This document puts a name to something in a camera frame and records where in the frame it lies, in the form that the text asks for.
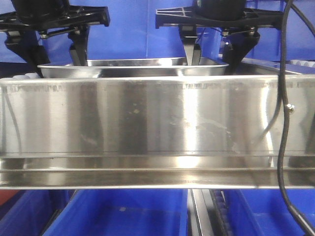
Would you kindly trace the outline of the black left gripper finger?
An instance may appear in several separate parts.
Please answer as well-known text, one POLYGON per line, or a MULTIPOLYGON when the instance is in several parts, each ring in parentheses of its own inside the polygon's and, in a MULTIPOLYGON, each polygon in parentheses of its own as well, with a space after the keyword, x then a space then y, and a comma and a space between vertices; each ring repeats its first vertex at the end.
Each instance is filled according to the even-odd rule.
POLYGON ((5 46, 30 65, 40 78, 44 77, 38 66, 49 64, 50 60, 44 46, 39 45, 35 31, 8 31, 5 46))
POLYGON ((74 66, 87 66, 87 46, 89 37, 89 26, 79 26, 68 34, 72 41, 69 52, 74 66))

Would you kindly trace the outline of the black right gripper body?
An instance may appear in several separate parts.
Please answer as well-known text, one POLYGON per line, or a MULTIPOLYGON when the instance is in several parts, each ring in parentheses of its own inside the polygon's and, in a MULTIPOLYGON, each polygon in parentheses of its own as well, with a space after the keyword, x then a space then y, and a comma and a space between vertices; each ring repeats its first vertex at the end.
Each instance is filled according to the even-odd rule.
POLYGON ((247 8, 245 0, 194 0, 192 6, 157 9, 155 26, 178 27, 180 36, 196 36, 197 28, 220 28, 224 35, 280 29, 281 11, 247 8))

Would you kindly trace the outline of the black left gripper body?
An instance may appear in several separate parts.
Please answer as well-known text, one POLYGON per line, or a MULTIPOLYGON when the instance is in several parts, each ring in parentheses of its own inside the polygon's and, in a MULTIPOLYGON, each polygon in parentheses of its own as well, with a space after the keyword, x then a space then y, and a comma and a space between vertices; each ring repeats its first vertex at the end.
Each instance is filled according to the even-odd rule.
POLYGON ((81 26, 109 26, 106 6, 71 5, 67 0, 13 0, 13 12, 0 15, 1 32, 37 31, 56 28, 78 30, 81 26))

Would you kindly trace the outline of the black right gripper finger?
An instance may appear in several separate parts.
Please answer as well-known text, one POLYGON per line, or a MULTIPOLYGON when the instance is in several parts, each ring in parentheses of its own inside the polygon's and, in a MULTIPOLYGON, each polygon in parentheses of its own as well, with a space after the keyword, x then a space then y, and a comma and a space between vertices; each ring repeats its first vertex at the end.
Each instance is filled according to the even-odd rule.
POLYGON ((197 43, 196 26, 179 25, 179 35, 184 47, 188 65, 199 65, 201 48, 197 43))
POLYGON ((222 61, 228 66, 225 75, 236 72, 243 58, 258 44, 260 34, 257 29, 222 33, 221 49, 222 61))

